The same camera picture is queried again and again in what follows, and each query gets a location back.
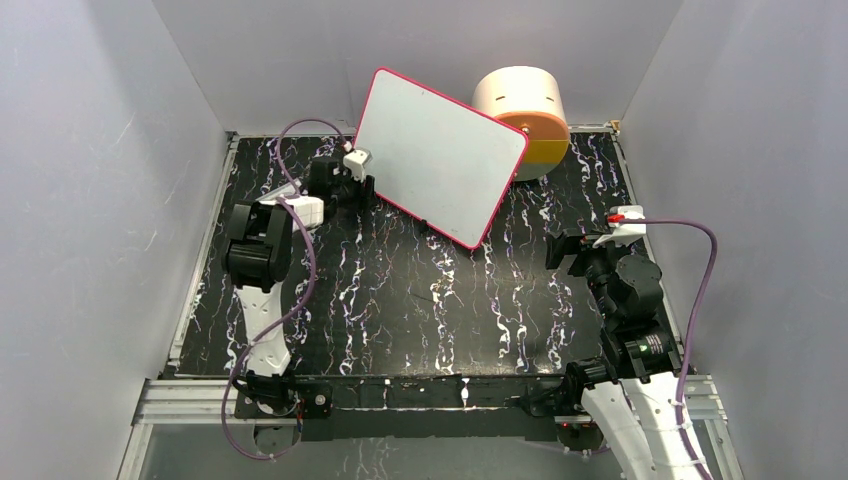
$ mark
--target gray wall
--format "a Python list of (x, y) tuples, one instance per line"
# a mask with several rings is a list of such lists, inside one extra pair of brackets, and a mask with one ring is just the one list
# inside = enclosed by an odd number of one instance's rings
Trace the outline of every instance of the gray wall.
[(509, 65), (557, 78), (571, 123), (620, 119), (681, 0), (154, 0), (218, 119), (357, 125), (388, 66), (458, 100)]
[[(684, 3), (623, 122), (651, 216), (716, 229), (694, 351), (748, 478), (848, 470), (848, 4)], [(685, 319), (707, 241), (649, 229)]]
[(114, 478), (225, 135), (149, 0), (0, 6), (0, 477)]

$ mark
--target cream-colored cylinder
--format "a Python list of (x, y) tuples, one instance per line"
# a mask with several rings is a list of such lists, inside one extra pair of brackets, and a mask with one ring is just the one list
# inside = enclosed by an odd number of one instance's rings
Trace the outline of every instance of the cream-colored cylinder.
[(556, 79), (535, 67), (506, 67), (486, 75), (471, 106), (523, 130), (530, 139), (515, 180), (539, 178), (568, 150), (569, 131)]

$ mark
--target marble tabletop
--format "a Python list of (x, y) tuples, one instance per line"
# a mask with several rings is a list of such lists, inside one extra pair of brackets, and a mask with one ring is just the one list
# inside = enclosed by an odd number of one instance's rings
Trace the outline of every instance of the marble tabletop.
[[(533, 375), (563, 372), (600, 354), (600, 316), (585, 279), (544, 268), (546, 231), (600, 225), (609, 207), (629, 203), (614, 139), (575, 133), (546, 177), (513, 184), (482, 247), (469, 252), (398, 209), (340, 210), (314, 233), (318, 283), (285, 326), (300, 375)], [(286, 138), (294, 176), (309, 159), (338, 148), (332, 137)], [(204, 260), (177, 375), (222, 376), (244, 348), (244, 325), (221, 267), (235, 201), (285, 183), (273, 138), (243, 138)], [(283, 311), (308, 277), (294, 238)]]

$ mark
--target white board with red border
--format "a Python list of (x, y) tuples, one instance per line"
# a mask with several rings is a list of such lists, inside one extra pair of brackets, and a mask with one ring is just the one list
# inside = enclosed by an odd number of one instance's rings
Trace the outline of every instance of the white board with red border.
[(522, 131), (380, 68), (354, 146), (371, 152), (367, 172), (381, 198), (475, 249), (528, 142)]

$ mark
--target red edge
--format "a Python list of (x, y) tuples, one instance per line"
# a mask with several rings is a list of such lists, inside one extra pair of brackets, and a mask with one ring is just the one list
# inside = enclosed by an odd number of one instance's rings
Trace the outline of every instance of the red edge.
[[(398, 72), (396, 72), (396, 71), (394, 71), (394, 70), (392, 70), (392, 69), (390, 69), (390, 68), (388, 68), (388, 67), (380, 67), (380, 68), (378, 68), (378, 69), (374, 72), (374, 76), (373, 76), (373, 77), (371, 77), (371, 86), (369, 86), (369, 87), (368, 87), (368, 95), (365, 97), (365, 106), (362, 108), (362, 115), (360, 115), (360, 117), (359, 117), (359, 125), (357, 125), (357, 127), (356, 127), (356, 134), (357, 134), (357, 136), (359, 135), (359, 127), (361, 127), (361, 126), (362, 126), (362, 119), (363, 119), (363, 118), (365, 118), (365, 112), (368, 110), (368, 99), (370, 99), (370, 98), (371, 98), (371, 90), (374, 88), (374, 81), (377, 79), (377, 74), (379, 74), (381, 71), (382, 71), (382, 72), (386, 72), (386, 73), (391, 74), (391, 75), (394, 75), (394, 76), (396, 76), (396, 77), (400, 77), (400, 78), (402, 78), (402, 79), (406, 80), (407, 82), (413, 83), (413, 84), (415, 84), (415, 85), (417, 85), (417, 86), (419, 86), (419, 87), (423, 88), (424, 90), (427, 90), (428, 92), (432, 92), (432, 93), (434, 93), (434, 94), (436, 94), (436, 95), (438, 95), (438, 96), (440, 96), (440, 97), (442, 97), (442, 98), (444, 98), (444, 99), (446, 99), (446, 100), (450, 100), (451, 102), (453, 102), (453, 103), (455, 103), (455, 104), (457, 104), (457, 105), (459, 105), (459, 106), (461, 106), (461, 107), (463, 107), (463, 108), (466, 108), (466, 109), (468, 109), (468, 110), (471, 110), (472, 112), (476, 113), (477, 115), (480, 115), (481, 117), (488, 118), (489, 120), (491, 120), (491, 121), (493, 121), (493, 122), (495, 122), (495, 123), (498, 123), (498, 124), (500, 124), (500, 125), (503, 125), (504, 127), (508, 128), (508, 129), (510, 129), (510, 130), (512, 130), (513, 132), (518, 132), (519, 134), (521, 134), (521, 136), (522, 136), (522, 137), (524, 137), (524, 150), (522, 150), (522, 151), (521, 151), (521, 155), (518, 157), (518, 162), (516, 162), (516, 163), (515, 163), (515, 168), (513, 168), (513, 169), (512, 169), (512, 173), (510, 174), (509, 178), (507, 179), (507, 181), (506, 181), (506, 185), (504, 185), (503, 192), (501, 192), (500, 200), (498, 201), (498, 204), (497, 204), (497, 205), (495, 205), (495, 209), (492, 211), (492, 215), (489, 217), (489, 223), (486, 225), (486, 228), (483, 230), (483, 234), (480, 236), (480, 240), (477, 242), (477, 245), (473, 245), (473, 246), (472, 246), (472, 245), (466, 245), (466, 244), (462, 243), (461, 241), (457, 240), (456, 238), (454, 238), (454, 237), (450, 236), (447, 232), (445, 232), (445, 231), (443, 231), (443, 230), (441, 230), (441, 229), (438, 229), (438, 228), (436, 228), (436, 227), (433, 227), (433, 226), (431, 226), (431, 227), (430, 227), (430, 228), (432, 228), (433, 230), (435, 230), (435, 231), (437, 231), (437, 232), (441, 233), (442, 235), (444, 235), (444, 236), (446, 236), (446, 237), (450, 238), (450, 239), (451, 239), (451, 240), (453, 240), (454, 242), (456, 242), (456, 243), (460, 244), (461, 246), (463, 246), (463, 247), (465, 247), (465, 248), (467, 248), (467, 249), (469, 249), (469, 250), (472, 250), (472, 251), (473, 251), (473, 250), (476, 250), (476, 249), (480, 248), (480, 245), (482, 245), (482, 244), (483, 244), (483, 238), (486, 236), (486, 234), (487, 234), (487, 233), (489, 232), (489, 230), (492, 228), (492, 222), (495, 220), (495, 214), (497, 214), (497, 213), (498, 213), (498, 208), (500, 208), (501, 204), (503, 203), (503, 198), (506, 196), (506, 191), (509, 189), (509, 184), (510, 184), (510, 183), (512, 183), (512, 179), (513, 179), (513, 178), (515, 178), (515, 172), (517, 172), (517, 171), (518, 171), (518, 167), (520, 167), (520, 166), (521, 166), (521, 160), (524, 158), (524, 154), (526, 154), (526, 153), (527, 153), (527, 148), (530, 146), (530, 138), (529, 138), (529, 137), (527, 137), (527, 134), (526, 134), (526, 133), (522, 132), (521, 130), (519, 130), (519, 129), (515, 128), (515, 127), (513, 127), (512, 125), (507, 125), (506, 123), (504, 123), (504, 122), (502, 122), (502, 121), (498, 120), (497, 118), (490, 117), (490, 116), (486, 115), (485, 113), (481, 112), (480, 110), (477, 110), (477, 109), (475, 109), (475, 108), (472, 108), (471, 106), (466, 105), (466, 104), (464, 104), (464, 103), (460, 102), (459, 100), (456, 100), (456, 99), (454, 99), (454, 98), (451, 98), (451, 97), (449, 97), (449, 96), (445, 95), (445, 94), (444, 94), (444, 93), (442, 93), (442, 92), (438, 92), (438, 91), (436, 91), (436, 90), (433, 90), (432, 88), (428, 87), (427, 85), (424, 85), (424, 84), (422, 84), (422, 83), (420, 83), (420, 82), (418, 82), (418, 81), (416, 81), (416, 80), (413, 80), (413, 79), (411, 79), (411, 78), (407, 77), (406, 75), (400, 74), (400, 73), (398, 73)], [(354, 146), (354, 147), (356, 146), (356, 136), (354, 136), (354, 137), (353, 137), (353, 146)], [(402, 211), (406, 212), (406, 214), (407, 214), (407, 215), (409, 215), (409, 216), (411, 216), (411, 217), (413, 217), (413, 218), (415, 218), (415, 219), (417, 219), (417, 220), (421, 220), (421, 217), (419, 217), (419, 216), (415, 215), (414, 213), (410, 212), (409, 210), (407, 210), (407, 209), (405, 209), (405, 208), (401, 207), (401, 206), (400, 206), (400, 205), (398, 205), (397, 203), (393, 202), (391, 199), (386, 198), (386, 197), (384, 197), (384, 196), (380, 195), (379, 193), (378, 193), (377, 195), (378, 195), (380, 198), (382, 198), (383, 200), (385, 200), (385, 201), (387, 201), (387, 202), (391, 203), (392, 205), (394, 205), (395, 207), (399, 208), (400, 210), (402, 210)]]

